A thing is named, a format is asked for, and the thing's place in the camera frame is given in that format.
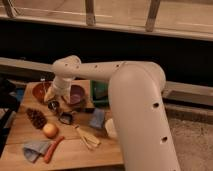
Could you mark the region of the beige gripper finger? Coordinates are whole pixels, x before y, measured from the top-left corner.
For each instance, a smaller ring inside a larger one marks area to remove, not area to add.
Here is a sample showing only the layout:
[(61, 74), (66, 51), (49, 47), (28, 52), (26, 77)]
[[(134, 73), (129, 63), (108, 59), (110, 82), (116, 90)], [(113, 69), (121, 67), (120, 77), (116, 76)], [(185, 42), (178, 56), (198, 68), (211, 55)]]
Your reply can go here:
[(62, 95), (62, 99), (67, 103), (70, 104), (70, 93), (65, 93)]
[(48, 91), (45, 93), (44, 101), (48, 102), (49, 100), (53, 99), (54, 97), (55, 97), (55, 93), (53, 91), (53, 88), (49, 87)]

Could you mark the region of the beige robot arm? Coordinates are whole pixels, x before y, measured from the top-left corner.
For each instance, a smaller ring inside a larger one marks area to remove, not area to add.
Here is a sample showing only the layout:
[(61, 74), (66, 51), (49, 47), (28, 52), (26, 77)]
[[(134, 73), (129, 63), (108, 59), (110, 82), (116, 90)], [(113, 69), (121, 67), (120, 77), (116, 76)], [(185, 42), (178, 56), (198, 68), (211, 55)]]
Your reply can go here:
[(166, 78), (154, 62), (83, 63), (76, 56), (52, 64), (52, 89), (64, 95), (76, 78), (108, 84), (108, 100), (126, 171), (181, 171), (162, 91)]

